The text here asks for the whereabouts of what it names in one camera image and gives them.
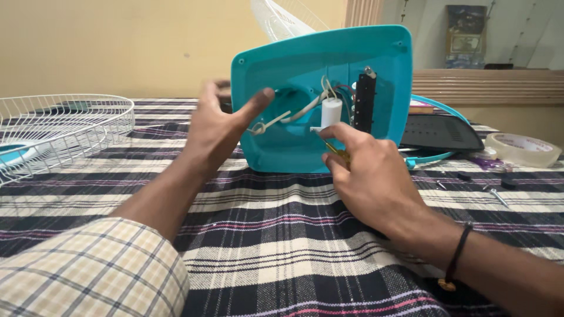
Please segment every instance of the white wire fan guard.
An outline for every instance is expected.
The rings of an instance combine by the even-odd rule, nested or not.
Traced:
[[[133,106],[111,95],[0,98],[0,186],[119,142],[135,125]]]
[[[299,0],[250,0],[250,8],[271,42],[329,29]]]

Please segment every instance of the hand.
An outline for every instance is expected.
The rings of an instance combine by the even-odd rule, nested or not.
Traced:
[[[186,146],[179,160],[197,165],[207,180],[225,162],[237,146],[241,134],[274,98],[274,91],[265,88],[255,94],[239,111],[228,114],[220,109],[219,98],[229,98],[222,90],[229,80],[207,82],[200,95],[197,110],[192,114]]]
[[[333,174],[339,197],[358,220],[393,239],[418,213],[432,213],[393,141],[376,140],[343,122],[320,135],[337,138],[351,156],[350,170],[334,153],[325,153],[321,159]]]

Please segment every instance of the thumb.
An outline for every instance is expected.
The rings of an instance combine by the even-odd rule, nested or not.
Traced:
[[[321,160],[331,174],[333,174],[333,183],[348,182],[350,171],[347,169],[345,160],[335,153],[323,153]]]
[[[241,109],[235,112],[235,115],[243,121],[243,125],[248,126],[273,99],[274,90],[272,90],[272,88],[265,88],[254,94]]]

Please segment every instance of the right hand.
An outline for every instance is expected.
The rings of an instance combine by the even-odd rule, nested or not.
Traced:
[[[333,174],[335,191],[358,220],[393,239],[418,213],[431,212],[393,141],[377,140],[343,122],[320,136],[339,140],[351,157],[350,169],[334,153],[321,159]]]

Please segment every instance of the left hand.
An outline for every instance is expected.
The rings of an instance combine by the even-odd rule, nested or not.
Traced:
[[[229,88],[229,80],[209,81],[192,114],[186,146],[177,160],[196,165],[205,180],[211,178],[237,146],[241,134],[274,99],[274,91],[265,88],[257,92],[240,110],[224,113],[219,98],[229,98],[222,93]]]

